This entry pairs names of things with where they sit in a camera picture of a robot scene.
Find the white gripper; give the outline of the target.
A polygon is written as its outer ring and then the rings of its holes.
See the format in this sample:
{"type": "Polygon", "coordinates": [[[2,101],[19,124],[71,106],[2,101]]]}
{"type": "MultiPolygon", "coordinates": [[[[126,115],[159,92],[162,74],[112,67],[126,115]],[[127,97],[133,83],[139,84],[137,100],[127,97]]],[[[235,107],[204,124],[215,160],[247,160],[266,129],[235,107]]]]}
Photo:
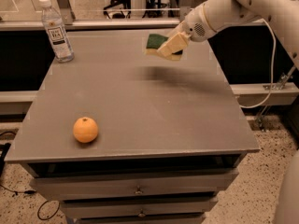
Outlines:
{"type": "Polygon", "coordinates": [[[214,36],[216,31],[208,24],[204,5],[191,10],[185,20],[167,33],[169,37],[158,49],[157,52],[163,57],[184,50],[189,40],[203,42],[214,36]]]}

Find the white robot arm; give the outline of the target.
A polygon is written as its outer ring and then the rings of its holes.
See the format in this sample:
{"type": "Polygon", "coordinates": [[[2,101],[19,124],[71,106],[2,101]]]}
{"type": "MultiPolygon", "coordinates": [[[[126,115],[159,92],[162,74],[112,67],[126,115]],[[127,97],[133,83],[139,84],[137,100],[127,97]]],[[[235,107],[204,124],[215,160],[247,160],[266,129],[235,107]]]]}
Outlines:
{"type": "Polygon", "coordinates": [[[190,41],[202,42],[230,27],[258,19],[270,26],[299,68],[299,0],[207,0],[192,9],[159,48],[168,57],[190,41]]]}

